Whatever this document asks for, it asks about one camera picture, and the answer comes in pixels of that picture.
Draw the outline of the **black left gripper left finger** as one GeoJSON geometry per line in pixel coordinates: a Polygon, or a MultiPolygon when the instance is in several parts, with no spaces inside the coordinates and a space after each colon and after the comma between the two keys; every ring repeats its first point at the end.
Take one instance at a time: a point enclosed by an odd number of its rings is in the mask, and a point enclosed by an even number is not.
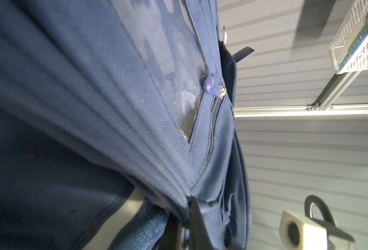
{"type": "Polygon", "coordinates": [[[170,214],[163,236],[160,239],[159,250],[180,250],[182,226],[179,220],[170,214]]]}

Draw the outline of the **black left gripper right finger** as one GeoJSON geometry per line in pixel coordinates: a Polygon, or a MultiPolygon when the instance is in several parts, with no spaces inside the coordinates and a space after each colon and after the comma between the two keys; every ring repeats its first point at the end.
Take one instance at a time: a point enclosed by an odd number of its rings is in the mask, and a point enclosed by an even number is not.
{"type": "Polygon", "coordinates": [[[190,203],[189,233],[190,250],[214,250],[197,199],[194,197],[190,203]]]}

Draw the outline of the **navy blue student backpack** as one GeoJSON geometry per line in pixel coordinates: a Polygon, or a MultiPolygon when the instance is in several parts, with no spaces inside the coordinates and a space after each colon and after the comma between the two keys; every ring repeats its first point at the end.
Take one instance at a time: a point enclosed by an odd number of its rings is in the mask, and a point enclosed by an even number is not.
{"type": "Polygon", "coordinates": [[[0,1],[0,250],[214,250],[252,216],[217,1],[0,1]]]}

